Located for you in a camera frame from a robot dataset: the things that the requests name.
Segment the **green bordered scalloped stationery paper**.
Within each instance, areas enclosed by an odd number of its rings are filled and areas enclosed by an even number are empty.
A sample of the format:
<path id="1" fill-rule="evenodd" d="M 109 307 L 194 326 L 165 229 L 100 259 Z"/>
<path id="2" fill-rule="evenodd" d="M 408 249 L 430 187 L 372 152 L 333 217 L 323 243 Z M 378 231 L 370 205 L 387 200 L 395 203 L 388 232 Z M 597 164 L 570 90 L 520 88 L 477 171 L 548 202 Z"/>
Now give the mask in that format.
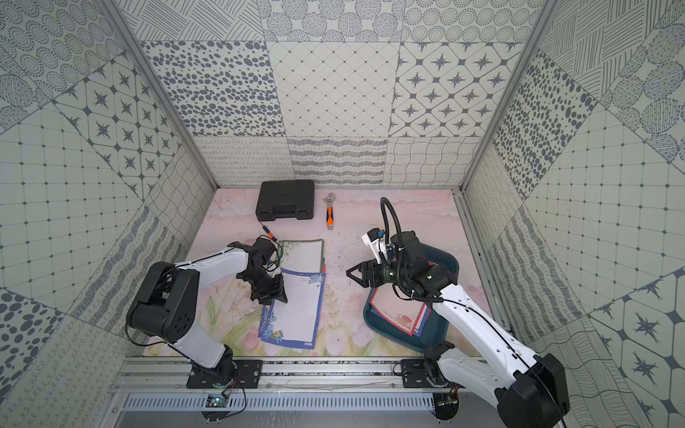
<path id="1" fill-rule="evenodd" d="M 307 274 L 316 274 L 323 271 L 323 240 L 283 240 L 280 242 L 280 246 L 282 250 L 280 267 L 282 269 Z"/>

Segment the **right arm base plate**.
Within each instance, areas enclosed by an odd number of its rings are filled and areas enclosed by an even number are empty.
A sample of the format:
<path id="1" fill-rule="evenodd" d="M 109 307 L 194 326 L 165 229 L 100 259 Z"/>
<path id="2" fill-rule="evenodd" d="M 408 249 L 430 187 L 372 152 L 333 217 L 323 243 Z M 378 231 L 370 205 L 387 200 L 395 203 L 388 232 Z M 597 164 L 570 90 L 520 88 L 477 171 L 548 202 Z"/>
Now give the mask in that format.
<path id="1" fill-rule="evenodd" d="M 399 377 L 405 389 L 436 389 L 442 388 L 429 377 L 425 367 L 425 361 L 421 358 L 406 358 L 400 360 Z"/>

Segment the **teal plastic storage box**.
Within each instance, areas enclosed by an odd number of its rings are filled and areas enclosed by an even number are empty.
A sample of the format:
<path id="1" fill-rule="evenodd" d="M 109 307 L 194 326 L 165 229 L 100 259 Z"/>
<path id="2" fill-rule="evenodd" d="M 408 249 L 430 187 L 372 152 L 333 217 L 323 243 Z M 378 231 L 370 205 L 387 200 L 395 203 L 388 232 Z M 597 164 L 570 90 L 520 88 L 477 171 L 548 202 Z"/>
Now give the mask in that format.
<path id="1" fill-rule="evenodd" d="M 421 248 L 426 258 L 428 258 L 432 264 L 437 264 L 451 272 L 454 276 L 458 276 L 460 264 L 458 264 L 458 261 L 452 255 L 446 253 L 446 251 L 426 244 L 421 244 Z M 421 337 L 406 335 L 406 333 L 391 326 L 388 322 L 371 311 L 370 296 L 372 292 L 367 298 L 362 314 L 367 327 L 373 332 L 391 342 L 421 354 L 430 351 L 437 344 L 445 340 L 450 324 L 434 311 L 431 312 Z"/>

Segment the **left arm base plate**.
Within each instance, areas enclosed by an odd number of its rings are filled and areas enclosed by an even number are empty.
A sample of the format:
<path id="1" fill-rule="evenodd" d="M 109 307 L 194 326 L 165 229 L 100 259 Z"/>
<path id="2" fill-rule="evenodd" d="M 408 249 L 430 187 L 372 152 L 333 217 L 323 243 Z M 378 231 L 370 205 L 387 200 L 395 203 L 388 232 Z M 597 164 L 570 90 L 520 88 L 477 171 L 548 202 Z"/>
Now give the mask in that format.
<path id="1" fill-rule="evenodd" d="M 219 374 L 219 369 L 208 369 L 196 365 L 191 366 L 186 387 L 191 390 L 231 388 L 231 383 L 237 380 L 245 389 L 256 389 L 262 375 L 262 360 L 233 360 L 229 374 Z"/>

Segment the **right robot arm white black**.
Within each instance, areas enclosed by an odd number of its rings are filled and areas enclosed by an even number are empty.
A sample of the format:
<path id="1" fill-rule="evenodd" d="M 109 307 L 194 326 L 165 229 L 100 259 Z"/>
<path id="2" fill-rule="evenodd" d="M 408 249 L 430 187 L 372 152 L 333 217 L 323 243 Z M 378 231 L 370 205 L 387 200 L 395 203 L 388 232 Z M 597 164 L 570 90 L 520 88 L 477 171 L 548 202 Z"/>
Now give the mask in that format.
<path id="1" fill-rule="evenodd" d="M 374 257 L 348 269 L 348 278 L 364 288 L 391 285 L 400 300 L 428 306 L 482 356 L 475 360 L 443 341 L 424 354 L 428 382 L 474 392 L 497 410 L 506 427 L 564 426 L 570 401 L 561 362 L 519 342 L 471 299 L 456 274 L 431 263 L 415 232 L 401 228 L 386 197 L 380 209 L 383 228 L 362 237 Z"/>

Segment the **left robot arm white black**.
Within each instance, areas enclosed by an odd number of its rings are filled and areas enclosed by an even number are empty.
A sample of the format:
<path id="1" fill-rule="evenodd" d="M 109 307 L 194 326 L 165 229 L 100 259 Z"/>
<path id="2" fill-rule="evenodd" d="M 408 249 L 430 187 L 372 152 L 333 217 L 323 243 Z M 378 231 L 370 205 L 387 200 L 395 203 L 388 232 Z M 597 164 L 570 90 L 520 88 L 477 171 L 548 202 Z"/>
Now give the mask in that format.
<path id="1" fill-rule="evenodd" d="M 258 237 L 251 245 L 234 242 L 196 260 L 156 262 L 140 285 L 126 316 L 126 328 L 163 343 L 188 358 L 194 370 L 226 385 L 235 379 L 233 351 L 196 322 L 199 292 L 233 276 L 250 285 L 250 300 L 269 306 L 287 302 L 276 242 Z"/>

